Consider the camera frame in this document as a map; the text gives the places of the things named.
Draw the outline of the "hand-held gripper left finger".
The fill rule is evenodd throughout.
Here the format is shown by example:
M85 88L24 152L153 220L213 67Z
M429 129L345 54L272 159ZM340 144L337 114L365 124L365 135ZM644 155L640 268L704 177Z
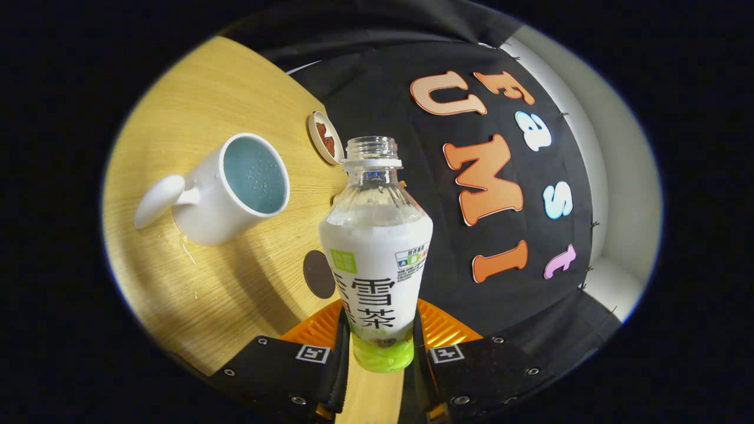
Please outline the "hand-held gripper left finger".
M257 336L209 381L262 422L332 422L345 404L349 338L337 300L283 336Z

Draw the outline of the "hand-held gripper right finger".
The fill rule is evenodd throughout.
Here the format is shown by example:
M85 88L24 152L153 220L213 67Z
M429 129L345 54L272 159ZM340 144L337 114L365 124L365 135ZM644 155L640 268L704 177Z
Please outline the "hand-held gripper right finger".
M427 422L492 422L533 397L554 374L503 336L481 336L417 301L412 370Z

